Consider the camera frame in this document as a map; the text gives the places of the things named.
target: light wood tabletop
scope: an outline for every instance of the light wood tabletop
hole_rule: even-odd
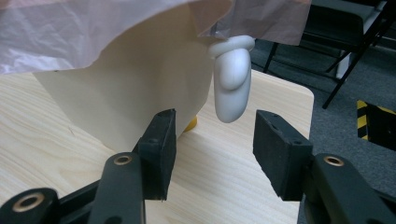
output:
[[[253,71],[247,111],[226,124],[212,90],[198,125],[177,140],[168,201],[146,201],[148,223],[296,223],[299,204],[276,196],[252,154],[254,120],[268,110],[308,137],[312,92]],[[0,76],[0,204],[31,188],[62,198],[99,179],[114,153],[72,124],[32,74]]]

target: chair leg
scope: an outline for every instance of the chair leg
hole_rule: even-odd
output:
[[[326,70],[326,72],[329,73],[330,71],[332,71],[334,67],[337,66],[341,61],[343,61],[349,53],[350,51],[344,51],[344,53],[339,58],[337,58],[337,60],[335,60],[335,62]]]
[[[366,51],[368,46],[365,46],[361,49],[361,51],[356,55],[356,57],[353,59],[352,63],[344,73],[343,77],[339,80],[337,86],[335,86],[334,90],[332,90],[332,93],[330,94],[329,98],[327,98],[326,102],[323,104],[322,108],[327,109],[329,106],[330,102],[332,101],[332,98],[334,98],[335,94],[340,90],[341,86],[344,84],[344,82],[347,80],[347,77],[349,77],[350,73],[352,72],[353,68],[355,65],[358,63],[359,59],[361,56],[363,56],[364,51]]]
[[[268,55],[267,63],[265,64],[264,68],[262,69],[262,71],[264,73],[268,72],[268,67],[270,66],[270,63],[275,56],[277,46],[279,46],[279,44],[274,42],[273,46],[271,47],[270,54]]]

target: black chair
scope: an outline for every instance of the black chair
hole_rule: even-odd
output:
[[[394,19],[395,15],[395,3],[396,1],[388,0],[365,33],[363,31],[363,20],[360,16],[328,7],[311,6],[302,40],[307,43],[314,43],[316,45],[323,45],[344,51],[340,57],[337,57],[335,62],[325,71],[325,73],[332,71],[349,53],[355,53],[355,56],[350,61],[349,67],[341,79],[330,77],[337,81],[337,85],[333,89],[329,98],[323,104],[322,107],[324,109],[329,106],[333,97],[345,83],[363,53],[374,42],[375,38],[389,27],[389,20],[392,18]],[[268,60],[263,68],[264,73],[267,73],[271,61],[277,61],[299,69],[304,69],[305,71],[309,71],[317,75],[329,77],[328,75],[324,75],[325,73],[323,72],[313,71],[309,68],[301,67],[293,63],[287,63],[275,58],[274,56],[278,45],[279,44],[277,43],[273,44]],[[322,52],[317,49],[311,50],[328,55],[327,52]]]

